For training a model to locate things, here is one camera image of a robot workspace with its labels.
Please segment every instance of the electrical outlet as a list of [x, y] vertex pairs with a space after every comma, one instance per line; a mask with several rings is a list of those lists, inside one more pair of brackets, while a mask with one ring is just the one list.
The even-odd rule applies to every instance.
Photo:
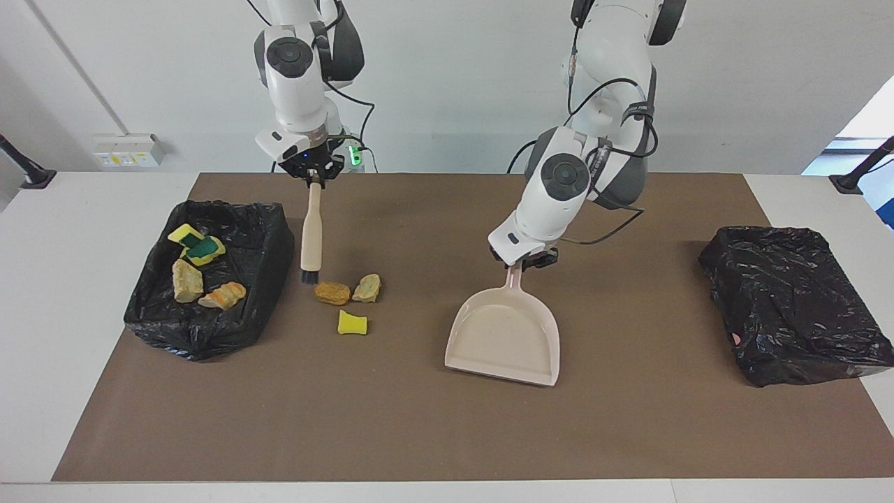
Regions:
[[137, 147], [136, 143], [119, 143], [112, 149], [112, 160], [118, 162], [118, 166], [136, 167], [137, 159], [133, 158], [132, 151]]
[[95, 134], [93, 156], [102, 167], [158, 167], [164, 149], [154, 134]]
[[113, 143], [99, 143], [93, 148], [93, 157], [102, 167], [118, 167], [118, 159], [112, 155]]

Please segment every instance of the black plastic bag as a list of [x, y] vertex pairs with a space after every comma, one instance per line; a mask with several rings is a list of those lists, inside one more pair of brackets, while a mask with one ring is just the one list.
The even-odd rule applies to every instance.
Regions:
[[698, 258], [738, 367], [758, 387], [894, 366], [891, 342], [810, 229], [723, 227]]
[[[224, 255], [198, 270], [206, 293], [231, 281], [245, 286], [245, 298], [230, 310], [173, 299], [171, 267], [182, 247], [167, 235], [182, 224], [219, 238], [226, 247]], [[283, 289], [294, 241], [280, 204], [183, 202], [173, 209], [149, 252], [124, 313], [124, 324], [146, 344], [192, 361], [252, 345]]]

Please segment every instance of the yellow sponge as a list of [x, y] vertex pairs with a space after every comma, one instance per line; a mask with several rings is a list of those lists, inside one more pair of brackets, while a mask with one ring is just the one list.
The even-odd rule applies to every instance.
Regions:
[[212, 235], [202, 235], [190, 224], [177, 227], [168, 235], [168, 239], [179, 243], [183, 247], [180, 258], [188, 260], [196, 267], [204, 266], [226, 253], [226, 248], [221, 240]]
[[367, 319], [359, 316], [353, 316], [344, 310], [338, 311], [338, 333], [357, 334], [364, 336], [367, 334]]

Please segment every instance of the cable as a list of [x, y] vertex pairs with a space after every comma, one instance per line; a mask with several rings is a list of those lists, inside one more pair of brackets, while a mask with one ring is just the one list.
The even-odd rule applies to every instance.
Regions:
[[643, 213], [645, 213], [644, 209], [637, 209], [637, 213], [633, 217], [628, 218], [626, 222], [615, 227], [615, 230], [609, 232], [608, 234], [606, 234], [598, 239], [594, 239], [592, 241], [578, 241], [577, 239], [571, 239], [569, 237], [562, 237], [562, 238], [560, 238], [560, 240], [564, 241], [565, 243], [582, 244], [584, 246], [592, 246], [594, 244], [599, 244], [599, 243], [602, 243], [603, 241], [610, 239], [612, 236], [619, 233], [620, 231], [624, 230], [624, 227], [632, 224], [633, 221], [636, 220], [637, 218], [639, 218], [640, 216], [642, 216]]
[[335, 7], [338, 10], [338, 15], [335, 16], [334, 21], [326, 25], [324, 31], [329, 31], [330, 28], [341, 22], [342, 18], [344, 17], [344, 5], [342, 5], [342, 2], [336, 0]]
[[367, 145], [363, 143], [363, 140], [353, 134], [330, 134], [329, 140], [354, 140], [360, 143], [361, 150], [369, 150]]
[[[593, 157], [593, 154], [595, 154], [598, 150], [599, 150], [599, 149], [592, 149], [592, 150], [590, 150], [590, 151], [586, 154], [586, 163], [588, 164], [591, 173], [593, 172], [593, 168], [595, 167], [594, 164], [595, 164], [595, 162], [596, 162], [596, 158]], [[602, 175], [603, 175], [603, 170], [604, 170], [604, 169], [605, 169], [605, 164], [599, 166], [599, 169], [596, 170], [596, 173], [593, 175], [593, 179], [595, 180], [595, 181], [594, 181], [593, 192], [596, 192], [596, 196], [597, 196], [598, 198], [605, 198], [605, 199], [606, 199], [607, 201], [609, 201], [612, 205], [614, 205], [614, 206], [616, 206], [616, 207], [618, 207], [618, 208], [620, 208], [620, 209], [626, 209], [627, 211], [633, 211], [633, 212], [635, 212], [635, 215], [633, 215], [632, 217], [628, 218], [623, 224], [621, 224], [621, 225], [615, 227], [615, 229], [614, 229], [613, 231], [609, 232], [608, 234], [606, 234], [606, 235], [604, 235], [604, 236], [602, 236], [602, 237], [600, 237], [600, 238], [597, 238], [597, 239], [594, 239], [594, 240], [590, 240], [590, 241], [579, 241], [579, 240], [577, 240], [577, 239], [572, 239], [572, 238], [569, 238], [569, 237], [562, 237], [562, 238], [560, 238], [561, 241], [564, 241], [564, 242], [566, 242], [566, 243], [582, 244], [582, 245], [585, 245], [585, 246], [591, 246], [591, 245], [594, 245], [594, 244], [602, 243], [603, 241], [606, 241], [606, 240], [610, 239], [610, 238], [611, 238], [612, 236], [614, 236], [615, 234], [617, 234], [617, 233], [619, 233], [620, 231], [624, 230], [625, 227], [627, 227], [627, 226], [629, 226], [630, 224], [632, 224], [634, 220], [636, 220], [637, 218], [642, 217], [643, 213], [645, 213], [645, 209], [637, 208], [637, 207], [634, 207], [634, 206], [629, 206], [628, 204], [621, 204], [621, 203], [617, 202], [613, 197], [609, 196], [608, 194], [606, 194], [606, 193], [604, 193], [604, 192], [599, 192], [599, 191], [596, 190], [596, 188], [595, 188], [595, 183], [596, 183], [597, 181], [599, 181], [599, 178], [600, 178], [600, 177], [602, 177]]]
[[264, 15], [257, 9], [255, 4], [251, 2], [251, 0], [245, 0], [245, 1], [248, 2], [249, 5], [251, 5], [252, 10], [255, 11], [255, 14], [257, 14], [257, 17], [261, 18], [261, 21], [263, 21], [267, 26], [273, 26], [272, 24], [270, 24], [270, 21], [268, 21], [267, 18], [264, 17]]
[[889, 164], [892, 163], [892, 162], [894, 162], [894, 159], [892, 159], [892, 160], [886, 162], [885, 164], [882, 164], [882, 165], [880, 165], [880, 166], [876, 166], [876, 167], [874, 167], [873, 169], [870, 169], [869, 171], [866, 172], [866, 174], [869, 175], [870, 173], [875, 173], [876, 171], [882, 169], [883, 167], [889, 165]]
[[353, 101], [354, 103], [357, 103], [358, 105], [363, 105], [364, 107], [369, 107], [369, 111], [367, 112], [367, 116], [366, 116], [366, 118], [363, 119], [363, 125], [360, 126], [360, 138], [359, 138], [359, 140], [360, 140], [360, 142], [362, 143], [362, 142], [363, 142], [363, 134], [364, 134], [364, 132], [366, 132], [366, 130], [367, 130], [367, 122], [369, 122], [369, 116], [371, 116], [371, 115], [373, 114], [373, 110], [375, 110], [375, 103], [369, 103], [369, 102], [367, 102], [367, 101], [362, 101], [362, 100], [359, 100], [359, 99], [357, 99], [357, 98], [352, 98], [352, 97], [348, 96], [347, 94], [345, 94], [345, 93], [339, 91], [338, 89], [336, 89], [336, 88], [332, 85], [331, 82], [329, 82], [329, 81], [324, 81], [324, 83], [326, 84], [326, 86], [329, 87], [329, 89], [335, 91], [335, 94], [341, 96], [342, 98], [345, 98], [345, 99], [348, 99], [348, 100], [350, 100], [350, 101]]
[[506, 170], [506, 175], [509, 175], [512, 173], [512, 167], [515, 166], [515, 161], [519, 160], [521, 153], [524, 152], [525, 150], [527, 150], [528, 147], [530, 147], [531, 145], [534, 145], [535, 143], [537, 143], [537, 140], [531, 140], [528, 143], [525, 143], [521, 147], [521, 149], [519, 149], [519, 151], [515, 153], [515, 156], [512, 158], [511, 162], [509, 163], [509, 169]]
[[[338, 10], [338, 15], [335, 16], [335, 19], [332, 22], [330, 22], [323, 28], [324, 33], [328, 32], [329, 29], [331, 29], [333, 26], [335, 26], [339, 22], [342, 22], [342, 18], [344, 17], [344, 5], [342, 5], [342, 2], [336, 1], [335, 8]], [[316, 37], [314, 37], [314, 39], [311, 40], [310, 48], [312, 48], [312, 49], [316, 48]]]
[[647, 116], [644, 120], [645, 120], [645, 127], [649, 130], [649, 132], [652, 134], [652, 137], [655, 140], [654, 145], [652, 146], [651, 149], [649, 149], [648, 152], [646, 152], [645, 154], [637, 154], [636, 152], [628, 152], [628, 151], [622, 150], [622, 149], [615, 149], [614, 147], [611, 148], [611, 151], [615, 152], [617, 154], [623, 154], [625, 156], [630, 156], [632, 158], [638, 158], [638, 159], [644, 159], [644, 158], [647, 158], [647, 157], [653, 155], [658, 150], [658, 132], [655, 130], [655, 126], [652, 125], [652, 119], [650, 119]]
[[376, 173], [378, 173], [379, 166], [375, 163], [375, 152], [372, 149], [370, 149], [369, 147], [364, 147], [364, 148], [360, 149], [360, 151], [363, 151], [363, 150], [369, 150], [369, 154], [371, 156], [373, 156], [373, 169], [375, 170]]
[[638, 83], [637, 81], [634, 81], [634, 80], [632, 80], [632, 79], [628, 79], [627, 77], [619, 77], [619, 78], [617, 78], [617, 79], [611, 79], [610, 81], [605, 81], [605, 82], [603, 82], [599, 87], [597, 87], [596, 89], [594, 89], [593, 92], [591, 92], [589, 95], [587, 95], [586, 98], [584, 99], [584, 101], [583, 101], [580, 105], [578, 105], [577, 108], [575, 108], [574, 110], [569, 110], [568, 118], [565, 119], [565, 123], [562, 124], [562, 125], [563, 125], [563, 126], [568, 125], [568, 123], [571, 122], [571, 117], [577, 115], [578, 112], [580, 112], [580, 111], [584, 108], [584, 106], [586, 105], [586, 103], [587, 103], [589, 100], [593, 99], [593, 97], [596, 96], [596, 94], [598, 94], [599, 91], [604, 90], [605, 88], [611, 86], [612, 84], [618, 84], [618, 83], [622, 83], [622, 82], [623, 82], [623, 83], [630, 84], [630, 85], [633, 85], [633, 86], [636, 86], [637, 89], [640, 89], [640, 87], [639, 87], [639, 83]]
[[568, 61], [568, 114], [571, 113], [571, 89], [574, 87], [574, 74], [578, 70], [578, 35], [580, 34], [580, 28], [575, 27], [574, 29], [574, 41], [571, 42], [571, 56]]

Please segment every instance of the beige dustpan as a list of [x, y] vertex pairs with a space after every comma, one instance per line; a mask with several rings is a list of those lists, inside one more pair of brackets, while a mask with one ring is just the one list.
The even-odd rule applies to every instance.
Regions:
[[444, 365], [461, 371], [552, 386], [559, 378], [559, 328], [549, 308], [521, 289], [521, 266], [506, 285], [460, 307]]

